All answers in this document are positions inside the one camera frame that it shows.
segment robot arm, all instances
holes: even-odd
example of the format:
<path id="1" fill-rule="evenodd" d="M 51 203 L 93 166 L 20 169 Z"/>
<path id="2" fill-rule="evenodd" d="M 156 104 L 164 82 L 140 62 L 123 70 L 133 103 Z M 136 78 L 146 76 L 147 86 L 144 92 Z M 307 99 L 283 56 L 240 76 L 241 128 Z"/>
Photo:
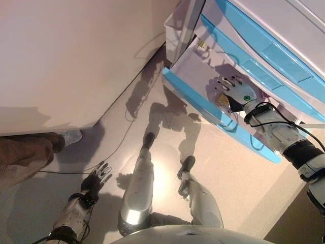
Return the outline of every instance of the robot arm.
<path id="1" fill-rule="evenodd" d="M 279 151 L 292 163 L 302 180 L 310 183 L 307 195 L 319 212 L 325 215 L 324 152 L 302 136 L 297 126 L 275 106 L 270 103 L 258 104 L 254 90 L 239 77 L 225 78 L 221 83 L 231 110 L 244 110 L 245 122 L 256 128 L 273 150 Z"/>
<path id="2" fill-rule="evenodd" d="M 70 196 L 68 203 L 55 221 L 53 230 L 47 238 L 46 244 L 78 243 L 86 227 L 86 219 L 98 201 L 99 191 L 112 176 L 111 167 L 100 162 L 92 173 L 82 182 L 80 193 Z"/>

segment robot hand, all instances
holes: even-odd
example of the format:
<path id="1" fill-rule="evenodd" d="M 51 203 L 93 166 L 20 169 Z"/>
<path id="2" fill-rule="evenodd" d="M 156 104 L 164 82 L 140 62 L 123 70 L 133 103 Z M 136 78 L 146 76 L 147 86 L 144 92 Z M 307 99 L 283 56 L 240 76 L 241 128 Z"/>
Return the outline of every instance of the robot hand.
<path id="1" fill-rule="evenodd" d="M 99 191 L 104 184 L 112 177 L 112 168 L 108 166 L 108 163 L 101 161 L 90 175 L 82 182 L 81 192 L 87 192 L 85 195 L 90 197 L 95 203 L 98 201 Z"/>
<path id="2" fill-rule="evenodd" d="M 247 103 L 257 99 L 254 90 L 249 85 L 243 83 L 240 77 L 223 78 L 218 83 L 222 84 L 223 93 L 229 100 L 232 112 L 243 111 Z"/>

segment person's leg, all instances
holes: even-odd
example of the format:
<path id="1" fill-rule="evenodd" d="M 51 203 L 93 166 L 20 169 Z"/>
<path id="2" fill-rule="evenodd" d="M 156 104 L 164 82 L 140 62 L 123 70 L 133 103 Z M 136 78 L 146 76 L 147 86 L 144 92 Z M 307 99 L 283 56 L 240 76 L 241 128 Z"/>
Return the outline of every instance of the person's leg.
<path id="1" fill-rule="evenodd" d="M 56 133 L 0 138 L 0 192 L 34 176 L 64 148 Z"/>

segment white wall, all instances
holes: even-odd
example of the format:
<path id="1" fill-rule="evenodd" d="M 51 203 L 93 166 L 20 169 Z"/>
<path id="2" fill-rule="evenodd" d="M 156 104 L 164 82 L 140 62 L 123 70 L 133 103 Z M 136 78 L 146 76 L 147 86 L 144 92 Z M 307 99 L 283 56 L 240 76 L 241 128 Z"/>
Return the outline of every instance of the white wall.
<path id="1" fill-rule="evenodd" d="M 93 126 L 165 40 L 179 0 L 0 3 L 0 135 Z"/>

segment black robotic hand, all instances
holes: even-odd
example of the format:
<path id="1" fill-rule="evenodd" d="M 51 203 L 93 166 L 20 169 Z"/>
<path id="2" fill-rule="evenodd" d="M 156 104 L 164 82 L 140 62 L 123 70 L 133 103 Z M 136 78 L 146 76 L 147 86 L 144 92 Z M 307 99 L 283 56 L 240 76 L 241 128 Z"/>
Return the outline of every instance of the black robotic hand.
<path id="1" fill-rule="evenodd" d="M 81 184 L 81 191 L 87 191 L 87 193 L 85 195 L 74 194 L 70 199 L 80 197 L 86 208 L 93 206 L 99 199 L 99 191 L 112 177 L 111 170 L 108 163 L 101 161 Z"/>

